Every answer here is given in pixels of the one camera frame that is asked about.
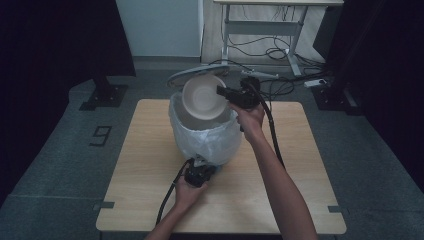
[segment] gray carpet floor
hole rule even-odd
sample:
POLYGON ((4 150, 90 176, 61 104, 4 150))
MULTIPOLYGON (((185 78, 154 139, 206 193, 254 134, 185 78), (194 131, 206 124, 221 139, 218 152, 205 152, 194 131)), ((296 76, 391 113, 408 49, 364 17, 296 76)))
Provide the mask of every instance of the gray carpet floor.
MULTIPOLYGON (((55 131, 0 210, 0 239, 143 239, 144 233, 101 235, 95 206, 106 194, 137 102, 169 98, 178 89, 167 88, 166 80, 181 70, 110 77, 112 84, 128 85, 119 108, 80 111, 95 85, 89 80, 72 88, 55 131), (98 126, 112 127, 103 147, 90 145, 99 141, 93 137, 98 126)), ((223 80, 238 86, 239 78, 239 71, 231 71, 223 80)), ((347 232, 320 239, 424 239, 424 195, 364 116, 318 110, 301 84, 276 100, 303 105, 342 208, 347 232)))

